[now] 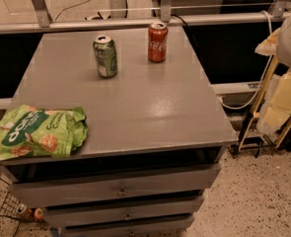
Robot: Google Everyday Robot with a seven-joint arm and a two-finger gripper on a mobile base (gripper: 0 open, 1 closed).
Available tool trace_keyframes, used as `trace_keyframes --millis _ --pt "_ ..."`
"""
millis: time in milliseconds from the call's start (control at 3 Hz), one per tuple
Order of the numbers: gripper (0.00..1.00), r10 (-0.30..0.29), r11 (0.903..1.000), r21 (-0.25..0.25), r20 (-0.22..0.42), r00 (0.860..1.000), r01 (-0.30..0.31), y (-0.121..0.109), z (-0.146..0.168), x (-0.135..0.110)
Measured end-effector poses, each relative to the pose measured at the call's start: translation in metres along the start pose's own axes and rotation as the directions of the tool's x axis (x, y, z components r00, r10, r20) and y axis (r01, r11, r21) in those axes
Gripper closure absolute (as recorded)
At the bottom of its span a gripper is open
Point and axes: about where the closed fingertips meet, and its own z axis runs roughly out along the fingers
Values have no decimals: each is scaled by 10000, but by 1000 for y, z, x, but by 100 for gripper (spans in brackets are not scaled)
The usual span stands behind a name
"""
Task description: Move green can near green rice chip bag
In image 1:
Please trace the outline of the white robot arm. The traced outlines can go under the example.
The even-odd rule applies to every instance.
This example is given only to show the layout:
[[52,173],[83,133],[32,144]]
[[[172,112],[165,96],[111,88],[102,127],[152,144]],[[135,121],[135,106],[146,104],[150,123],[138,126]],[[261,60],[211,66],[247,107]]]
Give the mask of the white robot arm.
[[255,48],[255,53],[276,55],[280,63],[291,67],[291,13],[280,28]]

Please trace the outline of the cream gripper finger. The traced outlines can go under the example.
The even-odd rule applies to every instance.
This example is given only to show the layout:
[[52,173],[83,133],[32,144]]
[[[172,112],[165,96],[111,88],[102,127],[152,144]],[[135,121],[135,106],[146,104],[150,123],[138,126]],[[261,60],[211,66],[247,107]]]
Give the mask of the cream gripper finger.
[[280,29],[277,29],[272,34],[270,34],[267,39],[265,39],[255,48],[255,53],[264,56],[275,55],[277,50],[279,33]]

